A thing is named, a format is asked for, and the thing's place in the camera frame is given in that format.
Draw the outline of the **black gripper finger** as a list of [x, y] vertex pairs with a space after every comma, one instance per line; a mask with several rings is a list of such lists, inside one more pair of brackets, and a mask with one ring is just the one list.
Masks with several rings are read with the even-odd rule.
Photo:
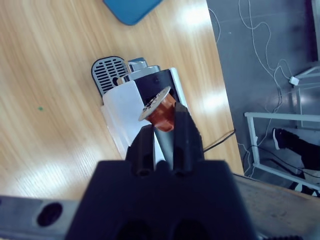
[[187, 176], [203, 160], [200, 132], [187, 107], [177, 102], [174, 107], [173, 172], [179, 177]]
[[149, 176], [155, 170], [155, 136], [152, 124], [143, 126], [128, 147], [125, 161], [131, 164], [131, 172], [138, 177]]

